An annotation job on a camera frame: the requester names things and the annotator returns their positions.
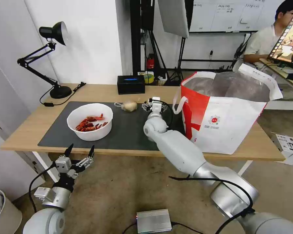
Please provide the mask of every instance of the lamp arm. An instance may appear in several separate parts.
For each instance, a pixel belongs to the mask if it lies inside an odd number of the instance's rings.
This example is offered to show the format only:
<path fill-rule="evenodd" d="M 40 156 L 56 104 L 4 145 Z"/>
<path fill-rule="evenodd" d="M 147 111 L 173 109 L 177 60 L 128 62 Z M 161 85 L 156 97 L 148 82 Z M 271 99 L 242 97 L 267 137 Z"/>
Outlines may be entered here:
<path fill-rule="evenodd" d="M 47 55 L 48 53 L 52 52 L 55 50 L 55 45 L 56 43 L 55 42 L 49 42 L 48 44 L 46 44 L 45 46 L 41 47 L 40 49 L 32 52 L 31 54 L 23 57 L 23 58 L 19 58 L 17 60 L 17 63 L 22 66 L 23 68 L 27 69 L 28 71 L 32 72 L 33 74 L 35 74 L 36 76 L 39 76 L 41 79 L 43 79 L 44 81 L 48 82 L 49 84 L 51 84 L 52 86 L 54 86 L 55 88 L 57 87 L 60 87 L 60 85 L 58 84 L 57 81 L 53 81 L 52 79 L 50 79 L 49 77 L 41 74 L 40 72 L 36 71 L 35 69 L 33 69 L 32 67 L 29 66 L 30 63 L 36 61 L 37 59 Z M 50 50 L 48 50 L 47 52 L 39 55 L 39 56 L 34 56 L 34 57 L 31 57 L 32 55 L 38 53 L 39 51 L 45 49 L 49 47 Z"/>

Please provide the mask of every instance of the black mat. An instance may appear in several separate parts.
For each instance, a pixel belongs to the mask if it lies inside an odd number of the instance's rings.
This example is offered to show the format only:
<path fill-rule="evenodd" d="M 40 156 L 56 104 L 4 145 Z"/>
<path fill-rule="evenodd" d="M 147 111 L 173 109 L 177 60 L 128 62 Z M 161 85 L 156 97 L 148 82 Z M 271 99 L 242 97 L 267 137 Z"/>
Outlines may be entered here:
<path fill-rule="evenodd" d="M 142 109 L 141 104 L 138 104 L 137 110 L 128 113 L 119 107 L 115 107 L 114 103 L 103 103 L 113 110 L 113 124 L 110 133 L 97 141 L 84 141 L 78 138 L 78 136 L 68 128 L 66 119 L 73 110 L 89 103 L 92 102 L 69 102 L 38 145 L 69 147 L 74 143 L 74 148 L 91 148 L 92 145 L 95 145 L 97 149 L 158 150 L 156 144 L 149 141 L 143 132 L 143 126 L 147 120 L 148 113 Z M 163 113 L 163 119 L 169 123 L 170 117 L 171 113 L 169 109 L 167 109 Z M 181 114 L 174 115 L 171 129 L 180 131 L 184 134 Z"/>

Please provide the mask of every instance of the wastebasket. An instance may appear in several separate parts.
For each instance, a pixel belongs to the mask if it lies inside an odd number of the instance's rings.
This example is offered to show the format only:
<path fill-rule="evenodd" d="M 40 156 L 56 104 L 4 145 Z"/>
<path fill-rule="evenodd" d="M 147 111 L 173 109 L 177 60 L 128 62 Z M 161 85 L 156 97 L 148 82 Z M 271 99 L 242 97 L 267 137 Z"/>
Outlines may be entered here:
<path fill-rule="evenodd" d="M 11 201 L 0 190 L 3 196 L 3 206 L 0 212 L 0 234 L 14 234 L 22 221 L 22 212 L 19 211 Z"/>

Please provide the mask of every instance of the logo on bag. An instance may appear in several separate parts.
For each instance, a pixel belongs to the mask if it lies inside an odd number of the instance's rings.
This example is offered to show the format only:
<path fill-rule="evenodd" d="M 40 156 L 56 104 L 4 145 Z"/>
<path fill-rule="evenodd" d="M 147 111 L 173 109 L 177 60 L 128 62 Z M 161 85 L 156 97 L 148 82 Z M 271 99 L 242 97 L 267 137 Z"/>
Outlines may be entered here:
<path fill-rule="evenodd" d="M 208 122 L 212 125 L 218 125 L 219 121 L 220 121 L 220 117 L 217 115 L 213 115 L 211 116 Z"/>

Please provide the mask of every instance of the floor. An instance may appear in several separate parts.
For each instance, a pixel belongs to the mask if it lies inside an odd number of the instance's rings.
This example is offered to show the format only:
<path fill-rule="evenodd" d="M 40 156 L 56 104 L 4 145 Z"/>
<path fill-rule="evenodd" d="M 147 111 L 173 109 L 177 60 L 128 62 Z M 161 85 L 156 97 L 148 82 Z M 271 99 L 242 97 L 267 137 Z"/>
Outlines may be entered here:
<path fill-rule="evenodd" d="M 293 136 L 293 111 L 265 110 L 258 120 L 265 132 Z M 212 162 L 237 170 L 243 162 Z M 215 233 L 225 218 L 210 202 L 210 188 L 194 181 L 177 182 L 168 176 L 185 176 L 165 158 L 96 156 L 80 174 L 66 210 L 65 234 L 114 234 L 135 221 L 137 211 L 168 208 L 171 220 L 205 234 Z M 258 212 L 270 212 L 293 222 L 293 166 L 277 162 L 253 162 L 243 177 L 259 192 L 254 205 Z M 45 186 L 51 186 L 50 179 Z M 35 200 L 38 210 L 40 202 Z M 27 195 L 14 201 L 25 222 L 33 215 Z M 126 234 L 137 233 L 136 227 Z M 174 227 L 170 233 L 193 233 Z M 244 233 L 237 222 L 221 233 Z"/>

